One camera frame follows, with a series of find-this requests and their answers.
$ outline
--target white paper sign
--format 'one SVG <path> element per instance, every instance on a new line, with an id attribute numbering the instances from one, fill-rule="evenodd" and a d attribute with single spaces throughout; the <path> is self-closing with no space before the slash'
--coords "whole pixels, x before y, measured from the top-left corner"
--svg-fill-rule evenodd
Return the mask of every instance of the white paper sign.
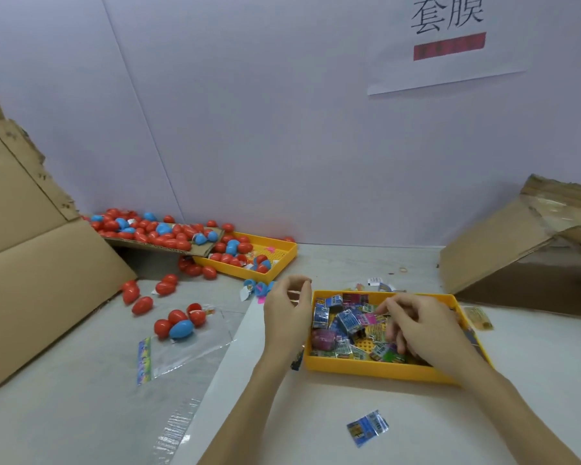
<path id="1" fill-rule="evenodd" d="M 527 70 L 535 17 L 522 2 L 392 0 L 369 51 L 368 94 Z"/>

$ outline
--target right hand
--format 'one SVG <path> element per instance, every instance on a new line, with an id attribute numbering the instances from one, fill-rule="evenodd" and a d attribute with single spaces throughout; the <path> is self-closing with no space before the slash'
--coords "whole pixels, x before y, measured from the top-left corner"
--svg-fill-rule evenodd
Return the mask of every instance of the right hand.
<path id="1" fill-rule="evenodd" d="M 385 331 L 400 354 L 417 353 L 430 365 L 457 380 L 461 367 L 481 360 L 458 325 L 456 315 L 434 297 L 399 293 L 387 298 L 376 314 L 392 315 Z"/>

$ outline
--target purple package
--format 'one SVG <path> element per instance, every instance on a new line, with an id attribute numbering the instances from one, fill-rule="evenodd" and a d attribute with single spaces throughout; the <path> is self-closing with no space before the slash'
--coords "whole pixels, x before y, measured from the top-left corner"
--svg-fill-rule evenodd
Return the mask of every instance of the purple package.
<path id="1" fill-rule="evenodd" d="M 312 347 L 319 351 L 333 351 L 336 346 L 336 332 L 317 329 L 312 332 Z"/>

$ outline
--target blue plastic egg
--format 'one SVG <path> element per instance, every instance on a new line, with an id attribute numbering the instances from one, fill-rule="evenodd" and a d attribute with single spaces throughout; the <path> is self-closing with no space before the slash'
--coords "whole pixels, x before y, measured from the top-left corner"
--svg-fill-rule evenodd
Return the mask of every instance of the blue plastic egg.
<path id="1" fill-rule="evenodd" d="M 254 288 L 254 293 L 256 294 L 256 297 L 264 297 L 267 295 L 267 284 L 265 284 L 264 282 L 259 282 L 258 284 L 256 284 L 256 287 Z"/>
<path id="2" fill-rule="evenodd" d="M 194 242 L 197 245 L 204 245 L 206 242 L 208 242 L 207 237 L 204 236 L 204 234 L 199 233 L 194 237 Z"/>
<path id="3" fill-rule="evenodd" d="M 194 332 L 194 324 L 189 320 L 179 321 L 170 329 L 170 337 L 172 339 L 186 338 Z"/>
<path id="4" fill-rule="evenodd" d="M 117 218 L 116 223 L 118 223 L 118 225 L 121 227 L 121 230 L 129 226 L 129 223 L 122 217 Z"/>

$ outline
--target clear plastic bag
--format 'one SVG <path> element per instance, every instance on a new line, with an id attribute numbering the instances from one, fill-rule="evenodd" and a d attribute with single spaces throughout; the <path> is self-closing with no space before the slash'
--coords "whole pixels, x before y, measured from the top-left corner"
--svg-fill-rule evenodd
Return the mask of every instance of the clear plastic bag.
<path id="1" fill-rule="evenodd" d="M 195 359 L 223 348 L 232 342 L 230 330 L 222 313 L 211 305 L 202 305 L 209 311 L 207 322 L 184 339 L 165 339 L 156 336 L 140 341 L 138 346 L 138 385 L 172 372 Z"/>

